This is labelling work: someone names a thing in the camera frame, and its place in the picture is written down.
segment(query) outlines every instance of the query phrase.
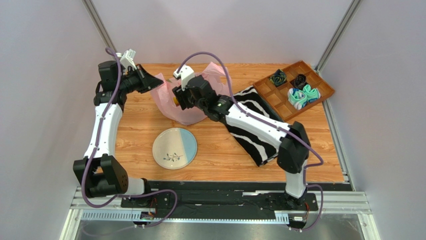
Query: yellow object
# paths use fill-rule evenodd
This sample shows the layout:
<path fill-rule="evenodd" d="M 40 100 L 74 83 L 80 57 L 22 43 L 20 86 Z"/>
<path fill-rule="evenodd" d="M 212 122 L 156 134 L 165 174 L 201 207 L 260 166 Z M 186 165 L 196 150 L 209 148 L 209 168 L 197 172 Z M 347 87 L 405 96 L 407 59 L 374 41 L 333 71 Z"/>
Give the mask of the yellow object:
<path fill-rule="evenodd" d="M 173 102 L 176 106 L 180 105 L 179 102 L 178 102 L 178 99 L 176 97 L 173 97 Z"/>

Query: wooden tray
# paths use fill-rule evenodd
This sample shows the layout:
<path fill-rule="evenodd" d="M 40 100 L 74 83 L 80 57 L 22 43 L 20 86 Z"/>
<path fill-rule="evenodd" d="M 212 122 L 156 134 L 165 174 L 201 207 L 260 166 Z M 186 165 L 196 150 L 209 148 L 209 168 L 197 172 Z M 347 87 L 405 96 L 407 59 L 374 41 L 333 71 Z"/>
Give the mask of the wooden tray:
<path fill-rule="evenodd" d="M 276 87 L 272 82 L 269 81 L 269 75 L 254 83 L 254 88 L 257 90 L 259 95 L 265 99 L 271 107 L 281 116 L 284 122 L 287 122 L 291 118 L 303 113 L 304 111 L 312 108 L 313 106 L 323 102 L 333 95 L 335 90 L 326 83 L 309 65 L 304 61 L 298 61 L 282 71 L 287 75 L 287 82 L 281 86 Z M 287 92 L 293 88 L 290 83 L 296 78 L 298 74 L 306 76 L 306 82 L 314 89 L 318 88 L 321 97 L 313 103 L 307 103 L 306 106 L 300 110 L 297 110 L 289 101 Z"/>

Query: leaf pattern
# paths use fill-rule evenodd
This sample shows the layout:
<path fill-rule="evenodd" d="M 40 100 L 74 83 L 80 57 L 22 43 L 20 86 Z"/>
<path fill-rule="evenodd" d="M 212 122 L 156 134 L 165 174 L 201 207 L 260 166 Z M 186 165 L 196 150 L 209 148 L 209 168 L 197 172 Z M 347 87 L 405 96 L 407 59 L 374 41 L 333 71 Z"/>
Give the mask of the leaf pattern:
<path fill-rule="evenodd" d="M 167 157 L 163 157 L 162 159 L 166 161 L 172 161 L 172 162 L 179 161 L 181 157 L 183 156 L 183 155 L 177 155 L 176 152 L 174 152 L 173 154 L 167 153 L 166 155 Z"/>

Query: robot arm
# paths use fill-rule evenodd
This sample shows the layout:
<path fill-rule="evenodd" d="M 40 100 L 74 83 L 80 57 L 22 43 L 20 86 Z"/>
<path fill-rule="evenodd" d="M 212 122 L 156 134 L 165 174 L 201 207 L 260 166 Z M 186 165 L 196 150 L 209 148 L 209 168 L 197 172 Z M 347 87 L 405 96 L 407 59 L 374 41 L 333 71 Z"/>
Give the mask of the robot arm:
<path fill-rule="evenodd" d="M 101 81 L 98 83 L 93 103 L 95 105 L 95 123 L 91 141 L 84 153 L 84 158 L 74 161 L 73 170 L 80 184 L 82 184 L 83 173 L 86 168 L 89 156 L 92 154 L 94 146 L 98 149 L 93 160 L 88 166 L 89 172 L 85 185 L 81 185 L 88 198 L 105 197 L 108 195 L 143 194 L 148 184 L 143 179 L 128 177 L 126 170 L 115 159 L 115 145 L 117 129 L 123 115 L 127 94 L 134 91 L 146 93 L 161 84 L 163 81 L 150 75 L 141 65 L 135 65 L 133 57 L 135 51 L 129 49 L 120 54 L 120 63 L 126 74 L 121 74 L 121 81 L 111 105 L 99 125 L 102 113 L 111 100 L 117 85 L 118 66 L 116 61 L 106 61 L 98 65 Z M 100 135 L 99 142 L 96 142 L 97 135 Z"/>
<path fill-rule="evenodd" d="M 197 107 L 211 120 L 246 130 L 260 136 L 277 148 L 277 163 L 285 171 L 287 180 L 285 188 L 288 194 L 287 202 L 289 205 L 301 205 L 304 203 L 306 186 L 303 181 L 303 168 L 307 164 L 308 149 L 285 132 L 249 117 L 246 113 L 240 111 L 236 106 L 236 104 L 240 103 L 234 103 L 229 96 L 217 95 L 209 82 L 201 75 L 195 76 L 194 71 L 189 66 L 184 65 L 180 72 L 174 73 L 174 76 L 176 78 L 180 77 L 182 81 L 181 86 L 173 89 L 173 93 L 182 110 Z M 295 122 L 293 125 L 289 125 L 285 122 L 274 121 L 245 106 L 241 107 L 251 115 L 296 134 L 310 145 L 302 124 Z"/>

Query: ceramic plate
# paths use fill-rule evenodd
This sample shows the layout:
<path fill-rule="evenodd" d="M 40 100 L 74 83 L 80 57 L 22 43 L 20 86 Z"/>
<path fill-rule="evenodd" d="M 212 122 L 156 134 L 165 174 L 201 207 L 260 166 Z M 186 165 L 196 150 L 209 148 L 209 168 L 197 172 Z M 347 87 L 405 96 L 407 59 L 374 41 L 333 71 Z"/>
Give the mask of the ceramic plate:
<path fill-rule="evenodd" d="M 192 133 L 183 128 L 163 131 L 154 141 L 152 155 L 165 169 L 181 169 L 195 158 L 197 141 Z"/>

